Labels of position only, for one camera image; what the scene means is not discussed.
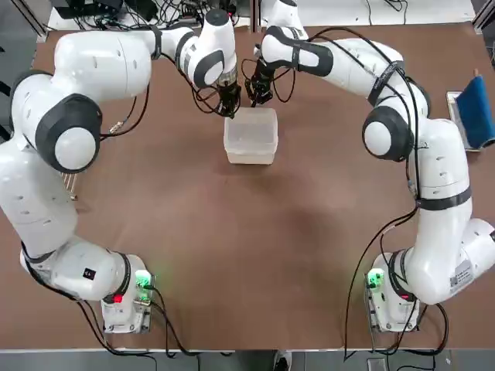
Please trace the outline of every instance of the wire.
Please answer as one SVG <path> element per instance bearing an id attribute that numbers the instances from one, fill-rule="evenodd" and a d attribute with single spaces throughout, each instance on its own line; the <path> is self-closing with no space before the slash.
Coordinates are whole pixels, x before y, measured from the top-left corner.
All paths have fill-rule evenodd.
<path id="1" fill-rule="evenodd" d="M 368 22 L 370 23 L 370 26 L 372 26 L 373 23 L 371 23 L 371 5 L 368 0 L 366 0 L 366 3 L 368 4 Z"/>
<path id="2" fill-rule="evenodd" d="M 349 321 L 350 296 L 351 296 L 351 293 L 352 293 L 352 290 L 353 290 L 354 281 L 356 280 L 357 272 L 358 272 L 359 267 L 360 267 L 360 265 L 361 265 L 361 263 L 362 263 L 362 261 L 364 259 L 364 256 L 366 255 L 366 253 L 370 249 L 370 247 L 373 244 L 373 242 L 378 238 L 378 236 L 380 236 L 380 234 L 385 229 L 387 229 L 390 225 L 392 225 L 392 224 L 394 224 L 394 223 L 396 223 L 398 221 L 402 221 L 404 219 L 411 219 L 416 214 L 417 209 L 418 208 L 415 207 L 409 213 L 404 214 L 403 216 L 399 216 L 398 218 L 395 218 L 394 220 L 391 220 L 390 222 L 388 222 L 387 224 L 385 224 L 383 227 L 381 227 L 380 230 L 377 232 L 377 234 L 374 235 L 374 237 L 371 239 L 371 241 L 369 242 L 369 244 L 366 246 L 366 249 L 364 249 L 363 253 L 361 254 L 361 257 L 360 257 L 359 261 L 357 262 L 356 270 L 354 271 L 353 278 L 350 281 L 350 287 L 349 287 L 349 291 L 348 291 L 348 295 L 347 295 L 346 319 L 345 319 L 344 341 L 343 341 L 343 351 L 344 351 L 343 360 L 344 360 L 344 362 L 347 361 L 355 353 L 355 351 L 354 351 L 351 354 L 347 355 L 347 327 L 348 327 L 348 321 Z"/>
<path id="3" fill-rule="evenodd" d="M 390 58 L 388 58 L 388 56 L 379 47 L 374 45 L 374 43 L 371 42 L 367 37 L 361 35 L 360 33 L 356 32 L 356 31 L 353 31 L 352 29 L 350 29 L 348 27 L 342 27 L 342 26 L 326 27 L 322 31 L 316 33 L 314 36 L 309 38 L 308 41 L 311 42 L 315 38 L 320 37 L 323 33 L 326 33 L 328 31 L 346 31 L 348 33 L 352 33 L 353 35 L 359 37 L 365 43 L 370 45 L 373 49 L 375 49 L 382 56 L 382 58 L 384 58 L 384 60 L 386 62 L 388 62 L 389 64 L 392 63 Z M 416 103 L 416 98 L 415 98 L 415 95 L 414 95 L 412 88 L 411 88 L 411 84 L 410 84 L 410 82 L 412 81 L 411 78 L 405 76 L 405 73 L 403 70 L 397 69 L 396 72 L 401 77 L 401 79 L 405 82 L 405 86 L 408 88 L 408 92 L 411 95 L 411 101 L 412 101 L 412 105 L 413 105 L 413 108 L 415 111 L 415 143 L 414 143 L 414 160 L 415 160 L 415 169 L 416 169 L 416 171 L 415 171 L 415 174 L 416 174 L 416 197 L 415 198 L 416 198 L 416 200 L 418 200 L 421 198 L 421 183 L 420 183 L 420 178 L 419 178 L 419 160 L 418 160 L 418 133 L 419 133 L 418 105 Z M 396 93 L 396 95 L 398 95 L 398 97 L 401 99 L 401 102 L 403 103 L 406 111 L 408 112 L 408 107 L 407 107 L 407 104 L 405 103 L 404 98 L 402 98 L 400 96 L 400 94 L 398 94 L 398 93 Z"/>
<path id="4" fill-rule="evenodd" d="M 433 358 L 432 367 L 419 367 L 419 366 L 401 366 L 396 371 L 401 371 L 401 369 L 423 369 L 424 371 L 435 371 L 436 369 L 436 359 L 435 356 Z"/>
<path id="5" fill-rule="evenodd" d="M 184 345 L 180 342 L 179 337 L 177 336 L 177 332 L 174 329 L 171 321 L 169 320 L 169 316 L 166 313 L 166 307 L 165 307 L 165 301 L 163 300 L 162 293 L 159 291 L 158 288 L 155 288 L 154 286 L 146 287 L 149 290 L 152 290 L 155 292 L 160 299 L 160 303 L 162 306 L 156 304 L 154 301 L 152 301 L 152 307 L 155 308 L 160 312 L 160 314 L 163 316 L 163 319 L 165 320 L 165 326 L 166 329 L 170 328 L 170 331 L 172 332 L 172 336 L 174 340 L 176 341 L 177 346 L 179 347 L 180 351 L 182 352 L 183 355 L 188 356 L 188 357 L 196 357 L 197 364 L 198 364 L 198 371 L 201 371 L 201 359 L 200 359 L 200 354 L 201 352 L 191 352 L 187 350 Z M 168 344 L 168 332 L 166 332 L 166 354 L 169 356 L 169 344 Z"/>
<path id="6" fill-rule="evenodd" d="M 326 38 L 325 36 L 323 36 L 323 33 L 325 32 L 328 32 L 328 31 L 333 31 L 333 30 L 341 30 L 341 31 L 347 31 L 349 33 L 352 33 L 354 34 L 355 36 L 358 36 L 359 38 L 361 38 L 363 41 L 365 41 L 366 43 L 368 43 L 371 47 L 373 47 L 384 59 L 385 61 L 387 61 L 389 64 L 391 64 L 391 60 L 387 57 L 387 55 L 380 49 L 378 48 L 377 46 L 375 46 L 369 39 L 367 39 L 366 37 L 362 36 L 361 34 L 359 34 L 358 32 L 355 32 L 353 31 L 352 29 L 349 29 L 347 27 L 328 27 L 324 30 L 322 30 L 321 32 L 318 32 L 316 33 L 314 36 L 312 36 L 311 38 L 309 38 L 308 41 L 312 41 L 314 39 L 325 39 L 326 41 L 329 41 L 331 42 L 333 45 L 336 45 L 337 47 L 339 47 L 343 52 L 345 52 L 351 59 L 353 59 L 356 63 L 358 63 L 361 67 L 363 67 L 365 70 L 367 70 L 365 68 L 365 66 L 355 57 L 353 56 L 350 52 L 348 52 L 347 50 L 345 50 L 342 46 L 340 46 L 338 43 L 336 43 L 335 41 L 331 40 L 331 39 L 328 39 Z M 420 192 L 421 192 L 421 186 L 420 186 L 420 182 L 419 182 L 419 170 L 418 170 L 418 136 L 417 136 L 417 133 L 418 133 L 418 108 L 417 108 L 417 104 L 416 104 L 416 101 L 415 101 L 415 96 L 414 96 L 414 93 L 412 92 L 412 89 L 410 87 L 410 80 L 408 80 L 408 78 L 405 76 L 405 74 L 398 70 L 397 71 L 398 74 L 401 76 L 401 78 L 404 80 L 408 90 L 409 90 L 409 93 L 411 95 L 411 100 L 412 100 L 412 103 L 413 103 L 413 108 L 415 109 L 415 166 L 416 166 L 416 197 L 419 198 L 420 197 Z M 411 117 L 410 117 L 410 113 L 409 113 L 409 110 L 408 110 L 408 105 L 405 103 L 405 100 L 404 98 L 395 90 L 395 89 L 392 89 L 390 87 L 390 85 L 386 84 L 386 86 L 391 89 L 395 95 L 397 97 L 399 97 L 399 99 L 401 100 L 401 102 L 403 103 L 404 107 L 405 107 L 405 110 L 408 114 L 408 125 L 409 127 L 411 127 Z M 365 249 L 365 251 L 363 252 L 363 255 L 361 256 L 360 260 L 358 261 L 358 264 L 357 264 L 357 267 L 356 267 L 356 270 L 354 271 L 354 274 L 353 274 L 353 278 L 351 280 L 351 284 L 350 284 L 350 289 L 349 289 L 349 293 L 348 293 L 348 297 L 347 297 L 347 305 L 346 305 L 346 323 L 345 323 L 345 334 L 344 334 L 344 362 L 349 359 L 355 352 L 352 352 L 351 354 L 347 355 L 347 325 L 348 325 L 348 314 L 349 314 L 349 305 L 350 305 L 350 296 L 351 296 L 351 291 L 352 291 L 352 287 L 353 287 L 353 283 L 356 279 L 356 275 L 357 275 L 357 272 L 359 270 L 359 267 L 360 267 L 360 264 L 364 258 L 364 255 L 366 254 L 366 252 L 369 250 L 371 244 L 376 240 L 377 236 L 380 235 L 387 227 L 389 227 L 391 224 L 397 222 L 397 221 L 400 221 L 400 224 L 402 223 L 405 223 L 407 222 L 408 220 L 410 220 L 416 213 L 418 207 L 415 207 L 415 209 L 410 212 L 409 214 L 407 214 L 406 216 L 402 217 L 402 218 L 398 218 L 397 220 L 393 220 L 391 222 L 389 222 L 386 227 L 382 228 L 375 236 L 374 238 L 371 240 L 370 244 L 368 244 L 367 248 Z"/>
<path id="7" fill-rule="evenodd" d="M 136 120 L 136 122 L 133 125 L 131 125 L 131 127 L 129 127 L 128 129 L 125 129 L 123 131 L 118 131 L 116 133 L 100 134 L 101 141 L 104 141 L 108 138 L 120 137 L 121 135 L 127 134 L 128 132 L 136 129 L 138 127 L 138 125 L 141 123 L 142 118 L 145 116 L 146 108 L 148 107 L 148 99 L 149 99 L 149 84 L 148 84 L 148 87 L 146 87 L 145 103 L 143 104 L 143 107 L 142 107 L 141 113 L 138 117 L 138 120 Z M 134 104 L 132 105 L 131 112 L 129 112 L 129 115 L 125 120 L 128 120 L 128 118 L 131 116 L 133 110 L 134 110 Z"/>
<path id="8" fill-rule="evenodd" d="M 404 24 L 406 24 L 406 14 L 408 12 L 409 3 L 407 0 L 384 0 L 390 7 L 392 7 L 397 13 L 402 12 L 402 3 L 405 3 L 404 10 Z"/>
<path id="9" fill-rule="evenodd" d="M 162 53 L 162 56 L 164 56 L 166 59 L 168 59 L 170 61 L 171 64 L 173 64 L 175 67 L 176 67 L 176 62 L 170 57 L 170 56 L 167 56 L 166 54 Z M 194 104 L 196 105 L 196 107 L 201 111 L 203 112 L 204 114 L 218 114 L 219 116 L 221 117 L 225 117 L 224 114 L 221 114 L 220 112 L 220 106 L 222 104 L 221 100 L 219 100 L 217 106 L 215 107 L 212 107 L 207 101 L 215 94 L 217 94 L 218 96 L 220 96 L 220 92 L 219 90 L 216 88 L 216 87 L 208 87 L 207 89 L 213 89 L 214 92 L 211 93 L 210 95 L 208 95 L 207 97 L 202 97 L 201 96 L 201 92 L 205 89 L 196 89 L 194 87 L 194 85 L 189 81 L 189 78 L 186 76 L 186 74 L 180 69 L 180 68 L 177 68 L 177 70 L 179 71 L 180 73 L 180 76 L 183 77 L 183 79 L 187 82 L 187 84 L 189 85 L 189 87 L 191 88 L 191 92 L 193 94 L 193 101 L 194 101 Z M 205 106 L 207 106 L 208 110 L 205 110 L 203 109 L 201 106 L 200 106 L 200 103 L 204 104 Z M 233 114 L 236 114 L 237 111 L 239 111 L 239 108 L 241 107 L 241 95 L 239 94 L 239 97 L 237 98 L 237 102 L 236 102 L 236 108 L 234 109 L 234 112 Z"/>
<path id="10" fill-rule="evenodd" d="M 244 71 L 244 63 L 245 62 L 257 63 L 258 61 L 256 61 L 256 60 L 250 60 L 249 58 L 244 58 L 242 60 L 242 62 L 241 62 L 241 73 L 244 76 L 244 78 L 245 78 L 246 81 L 251 82 L 251 79 L 248 77 L 248 75 L 246 75 L 246 72 Z M 280 94 L 277 91 L 277 86 L 275 84 L 275 81 L 278 80 L 278 79 L 280 79 L 281 77 L 283 77 L 284 75 L 286 75 L 290 71 L 292 71 L 292 88 L 291 88 L 291 92 L 288 94 L 287 98 L 281 98 L 280 97 Z M 274 77 L 273 79 L 271 79 L 269 81 L 269 83 L 273 83 L 273 90 L 275 91 L 275 95 L 277 96 L 278 100 L 280 100 L 282 103 L 289 102 L 291 100 L 291 98 L 292 98 L 292 94 L 294 93 L 294 88 L 295 88 L 295 69 L 293 69 L 291 67 L 287 68 L 284 72 L 280 73 L 277 77 Z"/>
<path id="11" fill-rule="evenodd" d="M 275 81 L 278 80 L 283 75 L 285 75 L 290 70 L 292 70 L 292 88 L 291 88 L 291 92 L 288 94 L 287 98 L 282 99 L 282 98 L 280 98 L 280 95 L 278 94 L 277 85 L 275 84 Z M 291 98 L 292 98 L 292 93 L 294 93 L 294 87 L 295 87 L 295 70 L 293 68 L 289 68 L 284 73 L 281 73 L 280 76 L 274 78 L 272 82 L 273 82 L 273 90 L 275 91 L 275 95 L 277 96 L 278 100 L 280 100 L 282 103 L 289 102 L 291 100 Z"/>

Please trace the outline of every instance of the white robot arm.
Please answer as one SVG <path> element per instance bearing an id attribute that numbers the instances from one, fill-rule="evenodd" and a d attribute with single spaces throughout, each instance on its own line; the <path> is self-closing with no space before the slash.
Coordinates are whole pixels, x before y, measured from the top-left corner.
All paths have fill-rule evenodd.
<path id="1" fill-rule="evenodd" d="M 418 171 L 421 181 L 415 245 L 385 254 L 388 262 L 380 255 L 372 270 L 382 272 L 378 282 L 372 283 L 380 329 L 401 332 L 408 318 L 410 328 L 414 328 L 417 300 L 428 305 L 447 300 L 495 264 L 493 227 L 471 219 L 468 164 L 459 130 L 451 121 L 428 118 L 428 95 L 413 81 L 408 87 L 397 71 L 404 69 L 404 61 L 395 50 L 372 42 L 392 61 L 390 64 L 362 39 L 310 43 L 292 0 L 278 0 L 272 15 L 262 44 L 255 50 L 260 58 L 246 86 L 253 105 L 271 98 L 270 82 L 279 67 L 322 77 L 366 97 L 374 106 L 362 136 L 370 154 L 394 161 L 409 157 L 413 170 Z M 418 109 L 418 132 L 411 92 Z"/>
<path id="2" fill-rule="evenodd" d="M 151 276 L 139 257 L 74 235 L 77 213 L 58 172 L 91 165 L 100 147 L 98 103 L 141 93 L 152 57 L 169 56 L 199 88 L 237 91 L 234 50 L 232 24 L 220 10 L 208 12 L 200 37 L 186 27 L 74 33 L 57 43 L 52 76 L 29 71 L 12 89 L 14 135 L 0 145 L 0 207 L 23 242 L 21 264 L 53 288 L 101 301 L 107 332 L 142 330 L 149 312 L 142 286 Z"/>

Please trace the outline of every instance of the gray floor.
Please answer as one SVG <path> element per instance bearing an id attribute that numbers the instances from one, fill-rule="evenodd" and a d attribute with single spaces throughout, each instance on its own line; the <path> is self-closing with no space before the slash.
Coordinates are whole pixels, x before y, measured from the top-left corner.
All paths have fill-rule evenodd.
<path id="1" fill-rule="evenodd" d="M 36 50 L 36 34 L 9 0 L 0 0 L 0 81 L 11 86 L 19 73 L 29 70 Z M 0 125 L 9 122 L 9 99 L 0 94 Z"/>
<path id="2" fill-rule="evenodd" d="M 218 353 L 204 353 L 200 356 L 201 371 L 271 371 L 273 352 L 236 352 L 230 357 Z M 292 371 L 367 371 L 367 360 L 381 358 L 369 352 L 358 352 L 343 363 L 342 352 L 297 352 L 293 354 Z M 195 358 L 178 356 L 167 359 L 158 354 L 159 371 L 196 371 Z M 401 366 L 432 367 L 431 357 L 410 355 L 398 352 L 389 360 L 390 371 Z M 436 357 L 437 371 L 491 371 L 495 365 L 494 351 L 445 351 Z M 0 354 L 2 371 L 153 371 L 150 359 L 118 357 L 105 352 L 45 352 Z"/>

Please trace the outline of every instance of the brown table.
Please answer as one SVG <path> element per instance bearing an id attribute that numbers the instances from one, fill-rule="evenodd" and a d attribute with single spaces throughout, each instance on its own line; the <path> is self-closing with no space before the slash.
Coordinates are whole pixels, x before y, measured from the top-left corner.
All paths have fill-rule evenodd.
<path id="1" fill-rule="evenodd" d="M 433 117 L 448 117 L 446 91 L 463 89 L 474 68 L 495 103 L 495 76 L 470 24 L 358 30 L 403 53 L 408 73 L 431 94 Z M 239 59 L 251 57 L 260 39 L 237 30 Z M 53 70 L 56 40 L 52 34 L 38 45 L 36 68 Z M 253 66 L 246 67 L 251 74 Z M 279 89 L 288 92 L 290 76 L 282 80 Z M 130 103 L 105 104 L 104 121 L 124 117 Z M 347 289 L 361 252 L 380 226 L 412 208 L 404 164 L 378 161 L 361 143 L 370 111 L 362 97 L 300 73 L 291 102 L 269 106 L 279 122 L 275 163 L 229 165 L 223 121 L 200 113 L 174 67 L 157 61 L 142 125 L 106 141 L 77 185 L 78 233 L 143 258 L 192 349 L 342 347 Z M 474 215 L 491 223 L 494 161 L 493 148 L 470 159 Z M 19 239 L 3 214 L 0 236 L 0 348 L 98 347 L 76 305 L 21 269 Z M 409 247 L 414 237 L 409 223 L 387 236 L 385 249 Z M 361 274 L 377 254 L 374 247 Z M 449 347 L 495 346 L 494 281 L 491 271 L 445 303 Z M 114 344 L 163 348 L 159 322 L 149 335 Z M 351 347 L 370 347 L 362 282 L 353 293 L 349 337 Z M 431 308 L 403 345 L 436 347 L 441 337 L 441 317 Z"/>

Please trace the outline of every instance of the clear plastic container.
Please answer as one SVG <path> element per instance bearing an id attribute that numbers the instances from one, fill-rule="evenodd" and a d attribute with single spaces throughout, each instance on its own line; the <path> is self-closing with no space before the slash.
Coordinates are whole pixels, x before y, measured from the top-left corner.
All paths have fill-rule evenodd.
<path id="1" fill-rule="evenodd" d="M 241 107 L 234 119 L 225 118 L 224 146 L 231 164 L 270 165 L 277 145 L 274 109 Z"/>

